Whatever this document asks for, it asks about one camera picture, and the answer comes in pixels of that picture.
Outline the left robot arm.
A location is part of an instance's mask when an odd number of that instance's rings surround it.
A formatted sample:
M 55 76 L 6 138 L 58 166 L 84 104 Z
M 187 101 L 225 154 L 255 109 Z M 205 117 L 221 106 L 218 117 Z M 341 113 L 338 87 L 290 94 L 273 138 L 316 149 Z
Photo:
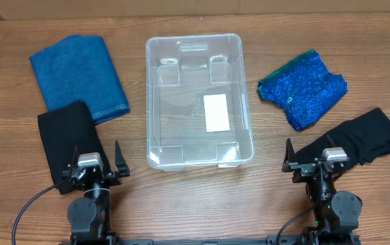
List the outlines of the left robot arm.
M 67 219 L 71 224 L 71 244 L 120 244 L 121 239 L 111 231 L 112 186 L 121 184 L 120 179 L 130 175 L 120 145 L 115 142 L 116 171 L 105 173 L 98 152 L 80 154 L 74 150 L 71 163 L 63 170 L 62 179 L 83 197 L 68 207 Z

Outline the blue terry towel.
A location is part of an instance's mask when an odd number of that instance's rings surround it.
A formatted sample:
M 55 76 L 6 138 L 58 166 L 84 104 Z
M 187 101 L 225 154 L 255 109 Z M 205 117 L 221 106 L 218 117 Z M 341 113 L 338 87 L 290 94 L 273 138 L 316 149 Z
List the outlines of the blue terry towel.
M 130 113 L 109 50 L 97 35 L 70 35 L 29 57 L 47 110 L 81 101 L 98 125 Z

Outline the blue sequin fabric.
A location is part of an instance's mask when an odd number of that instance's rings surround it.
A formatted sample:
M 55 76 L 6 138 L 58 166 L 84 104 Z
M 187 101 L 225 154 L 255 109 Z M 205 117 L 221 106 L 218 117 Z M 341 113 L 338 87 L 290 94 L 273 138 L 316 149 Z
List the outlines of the blue sequin fabric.
M 260 80 L 257 92 L 262 101 L 282 108 L 288 123 L 301 131 L 317 123 L 347 94 L 348 86 L 311 49 Z

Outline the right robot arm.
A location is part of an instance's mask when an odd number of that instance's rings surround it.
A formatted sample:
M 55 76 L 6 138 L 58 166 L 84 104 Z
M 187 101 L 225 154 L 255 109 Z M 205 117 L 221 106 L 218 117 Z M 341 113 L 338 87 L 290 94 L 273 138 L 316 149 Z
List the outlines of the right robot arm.
M 359 226 L 359 216 L 363 202 L 348 191 L 337 191 L 334 186 L 344 172 L 348 156 L 343 148 L 336 147 L 328 139 L 329 147 L 321 156 L 310 163 L 298 163 L 290 139 L 286 141 L 285 158 L 282 164 L 284 173 L 293 174 L 292 182 L 306 184 L 306 193 L 311 207 L 298 214 L 280 228 L 277 244 L 360 244 L 359 237 L 353 231 Z M 315 227 L 305 228 L 297 238 L 282 238 L 282 232 L 301 217 L 313 212 Z

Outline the black cloth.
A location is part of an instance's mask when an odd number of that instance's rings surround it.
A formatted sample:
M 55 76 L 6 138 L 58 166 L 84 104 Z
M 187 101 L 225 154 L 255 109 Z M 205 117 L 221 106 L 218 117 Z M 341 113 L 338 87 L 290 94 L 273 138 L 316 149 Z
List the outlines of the black cloth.
M 349 161 L 348 171 L 357 164 L 371 163 L 378 157 L 390 154 L 390 119 L 380 108 L 374 108 L 355 119 L 347 120 L 327 131 L 311 144 L 296 152 L 298 163 L 310 163 L 320 157 L 332 139 L 344 149 Z
M 76 148 L 80 154 L 98 152 L 103 161 L 103 171 L 111 171 L 91 113 L 84 102 L 76 101 L 55 111 L 40 114 L 37 123 L 55 184 L 63 181 L 62 172 L 71 163 Z

